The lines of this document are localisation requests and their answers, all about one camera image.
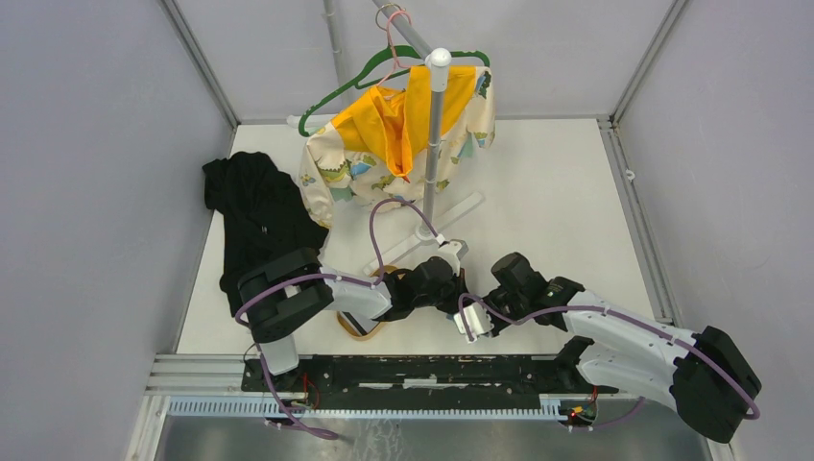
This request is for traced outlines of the yellow box of cards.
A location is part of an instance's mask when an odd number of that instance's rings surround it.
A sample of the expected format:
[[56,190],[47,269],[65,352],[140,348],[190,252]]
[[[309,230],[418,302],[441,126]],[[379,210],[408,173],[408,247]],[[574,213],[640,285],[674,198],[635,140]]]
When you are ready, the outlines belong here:
[[366,277],[337,272],[336,278],[327,283],[333,296],[329,309],[354,339],[370,339],[396,312],[395,271],[395,266],[385,265]]

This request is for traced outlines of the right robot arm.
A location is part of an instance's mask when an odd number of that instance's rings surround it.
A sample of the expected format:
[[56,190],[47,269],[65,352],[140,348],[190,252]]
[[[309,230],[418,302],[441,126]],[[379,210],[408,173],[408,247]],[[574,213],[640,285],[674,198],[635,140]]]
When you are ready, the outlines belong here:
[[657,402],[718,443],[759,418],[762,384],[721,329],[696,332],[642,317],[577,281],[546,279],[520,253],[499,259],[491,274],[498,286],[487,303],[500,327],[534,322],[571,334],[554,367],[565,391],[591,384]]

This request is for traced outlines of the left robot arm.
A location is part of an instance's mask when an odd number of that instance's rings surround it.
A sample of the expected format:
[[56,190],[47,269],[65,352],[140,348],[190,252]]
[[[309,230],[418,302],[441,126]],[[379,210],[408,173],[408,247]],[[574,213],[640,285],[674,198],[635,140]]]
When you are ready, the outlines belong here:
[[324,310],[375,322],[395,322],[422,307],[449,310],[463,292],[462,240],[449,240],[414,269],[357,278],[323,266],[301,248],[245,274],[237,282],[242,305],[235,320],[259,346],[264,377],[278,391],[294,389],[301,366],[294,332]]

